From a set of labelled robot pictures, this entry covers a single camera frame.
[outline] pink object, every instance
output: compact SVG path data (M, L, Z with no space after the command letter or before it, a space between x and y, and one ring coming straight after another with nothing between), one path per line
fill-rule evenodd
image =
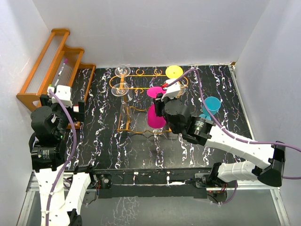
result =
M157 93L163 93L163 94L165 94L166 91L163 90L160 86L154 86L154 87L149 88L147 90L147 95L149 95L151 98L156 98L157 97Z
M155 105L150 106L147 112L147 124L153 129L159 129L165 126L166 121L163 117L157 117L155 113Z

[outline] wooden rack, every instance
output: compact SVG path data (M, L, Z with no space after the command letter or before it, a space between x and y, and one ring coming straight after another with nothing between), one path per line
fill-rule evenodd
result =
M58 85L72 87L78 69L87 68L91 70L84 96L84 100L87 100L96 65L83 64L80 62L84 54L84 49L67 46L65 43L69 34L70 31L68 29L53 29L51 31L51 34L21 91L17 94L17 98L30 111L34 111L40 106L41 94L47 94L48 86L57 80L58 73L61 70L65 59L68 61L64 65ZM75 128L79 129L79 125L80 123L76 122Z

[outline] blue cup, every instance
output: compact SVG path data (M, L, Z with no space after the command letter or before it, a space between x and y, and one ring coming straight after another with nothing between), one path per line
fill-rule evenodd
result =
M216 97L207 97L205 104L212 115L215 115L221 107L221 102ZM202 110L203 114L201 114L199 117L211 120L210 114L208 113L204 105L202 106Z

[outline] white wall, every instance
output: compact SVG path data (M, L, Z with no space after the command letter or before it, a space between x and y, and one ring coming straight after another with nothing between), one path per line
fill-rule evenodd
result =
M32 171L29 111L17 100L49 31L32 0L0 0L0 225L16 225Z
M271 1L236 66L238 86L257 140L301 147L301 1ZM301 176L301 153L286 151L285 176ZM301 181L281 195L293 226L301 222Z
M33 0L98 67L237 61L269 0Z

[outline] marble tabletop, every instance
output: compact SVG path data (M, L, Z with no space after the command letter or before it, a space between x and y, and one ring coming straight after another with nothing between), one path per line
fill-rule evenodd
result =
M219 122L229 131L251 138L248 124L234 85L228 65L182 66L184 71L197 68L202 82L205 98L214 96L220 99L221 108L216 114ZM86 101L85 122L77 130L78 143L76 153L67 167L72 170L77 165L92 164L95 169L141 169L141 168L181 168L181 167L211 167L215 162L234 163L243 161L238 156L222 150L192 145L184 141L181 135L165 133L152 135L150 133L137 135L129 132L117 132L121 100L111 93L110 79L115 76L115 68L98 68L95 71L89 96ZM166 67L131 68L131 75L136 73L154 75ZM165 76L126 77L131 87L152 87L162 85ZM73 101L83 98L89 78L89 70L79 71L72 89ZM199 95L196 75L190 73L189 84L180 97L187 105L192 115L202 113L202 103ZM139 109L151 105L151 98L145 92L133 92L133 100L128 103ZM146 129L146 113L133 112L135 129ZM65 134L67 154L70 154L72 133Z

